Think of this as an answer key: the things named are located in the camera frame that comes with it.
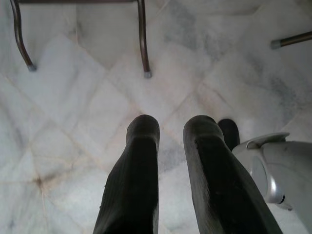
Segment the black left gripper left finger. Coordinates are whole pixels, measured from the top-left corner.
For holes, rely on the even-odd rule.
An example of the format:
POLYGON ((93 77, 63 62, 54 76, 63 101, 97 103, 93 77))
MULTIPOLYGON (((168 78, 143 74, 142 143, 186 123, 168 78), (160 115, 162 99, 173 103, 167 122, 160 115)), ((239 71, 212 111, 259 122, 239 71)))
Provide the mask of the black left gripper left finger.
POLYGON ((157 234, 160 129, 150 115, 128 126, 126 146, 108 175, 93 234, 157 234))

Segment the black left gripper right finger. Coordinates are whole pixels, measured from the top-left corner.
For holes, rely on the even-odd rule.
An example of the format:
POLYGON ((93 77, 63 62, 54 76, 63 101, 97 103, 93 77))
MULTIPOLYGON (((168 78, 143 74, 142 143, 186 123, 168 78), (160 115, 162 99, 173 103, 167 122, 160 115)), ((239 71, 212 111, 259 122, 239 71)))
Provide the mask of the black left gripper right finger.
POLYGON ((185 124, 183 143, 200 234, 283 234, 250 174, 214 119, 185 124))

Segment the brown metal leg grey tip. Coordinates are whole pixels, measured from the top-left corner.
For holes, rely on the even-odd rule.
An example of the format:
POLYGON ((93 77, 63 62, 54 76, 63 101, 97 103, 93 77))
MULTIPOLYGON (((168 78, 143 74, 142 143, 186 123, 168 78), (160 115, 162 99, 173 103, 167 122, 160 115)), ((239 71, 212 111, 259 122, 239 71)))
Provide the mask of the brown metal leg grey tip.
POLYGON ((301 43, 301 42, 305 42, 309 40, 312 40, 312 31, 299 34, 299 35, 295 35, 292 37, 284 38, 284 39, 272 40, 270 43, 270 48, 278 49, 281 47, 285 47, 285 46, 289 46, 289 45, 293 45, 293 44, 297 44, 297 43, 301 43))

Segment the brown metal chair frame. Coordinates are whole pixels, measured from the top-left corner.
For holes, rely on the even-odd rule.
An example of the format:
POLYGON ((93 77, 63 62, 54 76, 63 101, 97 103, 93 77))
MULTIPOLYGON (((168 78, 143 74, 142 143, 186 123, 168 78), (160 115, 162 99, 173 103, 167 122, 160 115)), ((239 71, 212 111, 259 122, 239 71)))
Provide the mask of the brown metal chair frame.
POLYGON ((13 20, 14 20, 14 35, 18 50, 30 72, 36 71, 36 65, 30 59, 27 50, 23 43, 20 4, 83 4, 83 3, 126 3, 136 2, 138 9, 138 32, 140 54, 145 78, 152 77, 152 71, 149 65, 147 37, 146 37, 146 13, 145 0, 10 0, 13 20))

